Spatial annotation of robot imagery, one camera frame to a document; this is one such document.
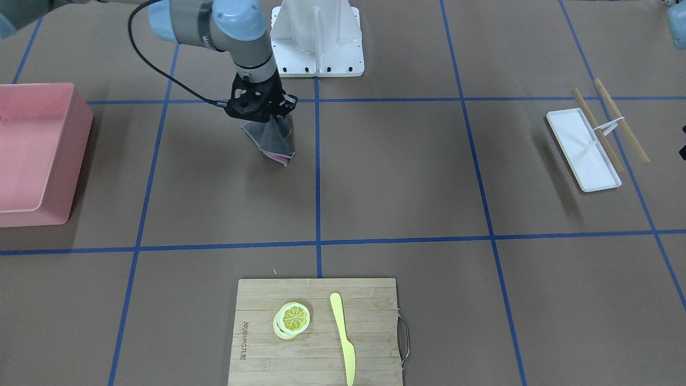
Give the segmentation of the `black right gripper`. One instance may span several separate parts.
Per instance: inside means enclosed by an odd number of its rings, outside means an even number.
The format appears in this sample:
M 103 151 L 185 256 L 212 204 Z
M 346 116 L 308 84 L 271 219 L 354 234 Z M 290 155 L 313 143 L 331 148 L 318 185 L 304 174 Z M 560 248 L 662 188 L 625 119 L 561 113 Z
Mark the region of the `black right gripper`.
M 258 83 L 250 81 L 248 76 L 237 74 L 231 85 L 225 113 L 235 119 L 267 123 L 274 116 L 287 116 L 297 103 L 296 96 L 285 93 L 277 72 Z

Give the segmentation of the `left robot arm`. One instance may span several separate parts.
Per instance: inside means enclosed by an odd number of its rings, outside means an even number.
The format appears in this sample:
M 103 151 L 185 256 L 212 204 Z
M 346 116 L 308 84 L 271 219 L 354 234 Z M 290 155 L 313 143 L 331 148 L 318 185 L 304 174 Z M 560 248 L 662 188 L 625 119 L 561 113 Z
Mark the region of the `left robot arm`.
M 685 50 L 685 1 L 665 1 L 667 4 L 667 24 L 674 46 Z

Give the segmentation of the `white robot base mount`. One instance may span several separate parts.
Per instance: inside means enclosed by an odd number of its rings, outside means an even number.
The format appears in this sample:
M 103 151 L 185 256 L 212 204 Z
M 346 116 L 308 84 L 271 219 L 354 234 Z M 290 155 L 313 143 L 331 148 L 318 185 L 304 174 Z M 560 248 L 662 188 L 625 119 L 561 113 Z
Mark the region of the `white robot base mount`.
M 365 73 L 360 11 L 348 1 L 284 1 L 271 10 L 279 75 L 360 77 Z

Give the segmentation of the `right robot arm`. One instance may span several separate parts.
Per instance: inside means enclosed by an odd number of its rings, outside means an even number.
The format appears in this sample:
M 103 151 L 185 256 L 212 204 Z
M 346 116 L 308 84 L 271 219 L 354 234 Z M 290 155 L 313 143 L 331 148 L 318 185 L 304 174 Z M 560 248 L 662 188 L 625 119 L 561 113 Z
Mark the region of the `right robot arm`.
M 126 20 L 128 42 L 156 73 L 226 115 L 265 124 L 293 112 L 298 98 L 285 92 L 274 55 L 268 19 L 259 1 L 134 1 Z M 152 33 L 179 46 L 226 52 L 235 67 L 228 100 L 207 98 L 154 65 L 134 36 L 137 15 L 147 13 Z

